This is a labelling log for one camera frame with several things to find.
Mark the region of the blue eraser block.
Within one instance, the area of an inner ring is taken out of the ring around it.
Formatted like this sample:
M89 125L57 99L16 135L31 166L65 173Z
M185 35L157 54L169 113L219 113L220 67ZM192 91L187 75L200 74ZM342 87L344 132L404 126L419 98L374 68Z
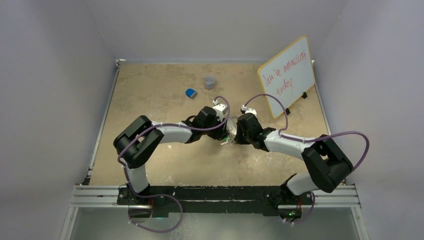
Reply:
M190 99L194 99L197 96L197 94L198 94L197 91L192 88L188 88L185 91L185 95Z

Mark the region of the aluminium frame rail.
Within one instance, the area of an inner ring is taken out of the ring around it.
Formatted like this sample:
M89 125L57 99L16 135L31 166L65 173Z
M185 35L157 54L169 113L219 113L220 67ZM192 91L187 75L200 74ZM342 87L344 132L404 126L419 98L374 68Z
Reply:
M160 206L169 196L185 203L258 203L260 206L295 208L354 208L360 206L356 187L342 185L333 192L321 190L300 196L284 194L279 186L152 186L147 199L134 196L126 186L74 187L70 205L74 207Z

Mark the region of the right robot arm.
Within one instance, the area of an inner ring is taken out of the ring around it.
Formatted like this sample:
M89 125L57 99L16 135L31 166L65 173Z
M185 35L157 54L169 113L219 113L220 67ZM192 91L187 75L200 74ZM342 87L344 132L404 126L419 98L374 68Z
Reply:
M296 173L281 185L280 196L288 204L294 203L306 192L321 190L332 193L354 170L349 158L325 134L318 141L293 135L281 137L275 128L263 128L252 113L239 116L236 127L237 144L252 145L258 150L285 154L304 162L307 172Z

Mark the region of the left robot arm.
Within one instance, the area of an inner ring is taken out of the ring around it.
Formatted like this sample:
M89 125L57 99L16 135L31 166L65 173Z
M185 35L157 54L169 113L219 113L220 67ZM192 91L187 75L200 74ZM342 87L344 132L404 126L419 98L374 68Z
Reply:
M195 116L178 123L159 123L147 116L137 117L113 141L118 162L124 167L128 185L132 187L129 197L138 205L149 199L150 186L146 175L146 163L158 145L167 143L190 144L208 136L214 140L227 137L226 121L229 107L219 103L205 106Z

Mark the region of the small grey cup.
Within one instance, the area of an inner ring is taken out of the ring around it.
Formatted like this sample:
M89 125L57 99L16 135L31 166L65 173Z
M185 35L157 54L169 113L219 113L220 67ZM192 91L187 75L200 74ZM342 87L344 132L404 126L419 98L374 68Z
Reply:
M211 90L216 85L216 78L214 76L205 76L203 79L204 88L207 90Z

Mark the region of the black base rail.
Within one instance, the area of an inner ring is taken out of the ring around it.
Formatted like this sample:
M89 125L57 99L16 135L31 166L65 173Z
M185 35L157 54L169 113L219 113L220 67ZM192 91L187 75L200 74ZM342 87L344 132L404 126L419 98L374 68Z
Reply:
M138 195L119 187L116 203L141 208L147 216L167 218L170 213L261 214L299 219L302 206L313 202L311 192L293 195L281 186L149 186Z

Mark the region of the small whiteboard with red writing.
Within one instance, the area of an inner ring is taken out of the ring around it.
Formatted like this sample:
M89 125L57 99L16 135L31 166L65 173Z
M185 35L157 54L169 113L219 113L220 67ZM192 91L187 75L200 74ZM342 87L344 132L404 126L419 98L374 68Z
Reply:
M257 75L264 93L280 101L267 97L272 117L276 119L315 85L308 37L301 36L268 60L259 67Z

